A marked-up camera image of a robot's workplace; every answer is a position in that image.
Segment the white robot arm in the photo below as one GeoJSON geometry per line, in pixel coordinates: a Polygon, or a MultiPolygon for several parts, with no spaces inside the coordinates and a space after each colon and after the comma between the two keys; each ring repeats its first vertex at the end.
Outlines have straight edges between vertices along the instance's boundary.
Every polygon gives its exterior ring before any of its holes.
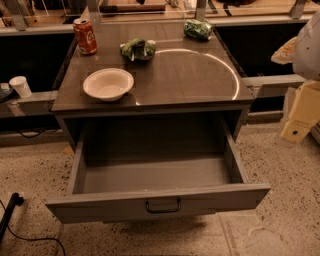
{"type": "Polygon", "coordinates": [[[277,64],[292,64],[293,72],[305,79],[295,91],[293,105],[280,137],[302,141],[320,121],[320,10],[271,57],[277,64]]]}

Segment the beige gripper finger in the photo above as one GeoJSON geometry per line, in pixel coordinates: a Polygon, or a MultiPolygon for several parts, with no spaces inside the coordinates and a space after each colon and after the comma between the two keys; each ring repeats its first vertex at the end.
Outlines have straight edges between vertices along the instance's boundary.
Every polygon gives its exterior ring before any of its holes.
{"type": "Polygon", "coordinates": [[[277,64],[289,64],[293,60],[293,53],[295,50],[296,37],[288,40],[271,56],[271,61],[277,64]]]}

